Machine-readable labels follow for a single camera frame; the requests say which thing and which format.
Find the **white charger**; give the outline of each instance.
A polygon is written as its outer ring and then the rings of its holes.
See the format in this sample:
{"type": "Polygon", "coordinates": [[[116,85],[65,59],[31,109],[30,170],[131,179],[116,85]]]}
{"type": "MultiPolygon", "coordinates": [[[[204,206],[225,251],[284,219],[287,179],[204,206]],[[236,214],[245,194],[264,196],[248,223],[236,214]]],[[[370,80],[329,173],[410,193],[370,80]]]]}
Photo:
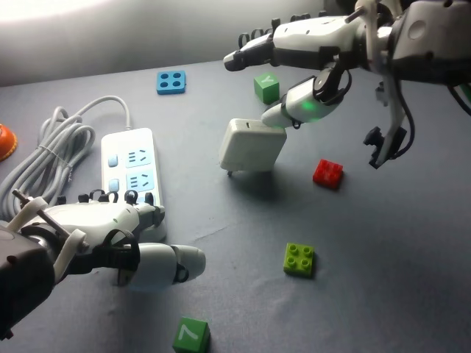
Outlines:
{"type": "Polygon", "coordinates": [[[233,119],[227,126],[219,162],[233,171],[271,171],[286,141],[286,131],[260,120],[233,119]]]}

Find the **blue building block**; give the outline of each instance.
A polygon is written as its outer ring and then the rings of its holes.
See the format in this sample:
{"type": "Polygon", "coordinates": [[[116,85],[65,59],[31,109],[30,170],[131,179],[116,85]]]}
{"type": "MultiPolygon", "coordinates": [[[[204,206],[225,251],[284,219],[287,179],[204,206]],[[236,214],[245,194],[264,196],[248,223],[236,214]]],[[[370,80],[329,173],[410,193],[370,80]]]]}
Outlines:
{"type": "Polygon", "coordinates": [[[180,94],[185,92],[186,79],[184,71],[157,72],[158,94],[180,94]]]}

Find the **green cube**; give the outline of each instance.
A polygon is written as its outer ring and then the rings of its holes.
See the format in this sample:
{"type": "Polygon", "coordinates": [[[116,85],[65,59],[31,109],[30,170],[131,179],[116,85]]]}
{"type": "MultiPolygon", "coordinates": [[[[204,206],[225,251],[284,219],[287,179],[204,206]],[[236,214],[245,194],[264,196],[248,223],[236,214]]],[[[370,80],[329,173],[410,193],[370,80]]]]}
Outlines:
{"type": "Polygon", "coordinates": [[[271,72],[255,77],[253,85],[255,93],[264,104],[271,104],[280,99],[280,83],[271,72]]]}
{"type": "Polygon", "coordinates": [[[283,270],[293,276],[312,277],[313,260],[312,246],[288,243],[283,270]]]}
{"type": "Polygon", "coordinates": [[[174,351],[176,353],[204,353],[208,348],[209,335],[207,322],[181,318],[174,339],[174,351]]]}

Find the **gray wall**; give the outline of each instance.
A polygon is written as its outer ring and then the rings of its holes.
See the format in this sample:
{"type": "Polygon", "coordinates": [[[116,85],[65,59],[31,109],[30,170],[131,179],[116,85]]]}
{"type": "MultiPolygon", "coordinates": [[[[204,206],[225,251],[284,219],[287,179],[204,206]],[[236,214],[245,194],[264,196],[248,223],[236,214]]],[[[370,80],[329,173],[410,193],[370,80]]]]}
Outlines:
{"type": "Polygon", "coordinates": [[[4,22],[0,86],[220,60],[237,49],[240,33],[323,7],[322,0],[107,0],[4,22]]]}

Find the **red building block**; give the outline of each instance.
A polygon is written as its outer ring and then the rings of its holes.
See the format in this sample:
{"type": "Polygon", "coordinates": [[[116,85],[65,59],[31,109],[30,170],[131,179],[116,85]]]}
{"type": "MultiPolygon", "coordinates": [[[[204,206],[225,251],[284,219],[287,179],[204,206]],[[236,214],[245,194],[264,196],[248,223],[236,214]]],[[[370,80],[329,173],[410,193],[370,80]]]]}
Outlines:
{"type": "Polygon", "coordinates": [[[340,185],[343,168],[343,165],[321,160],[312,176],[312,180],[327,188],[337,189],[340,185]]]}

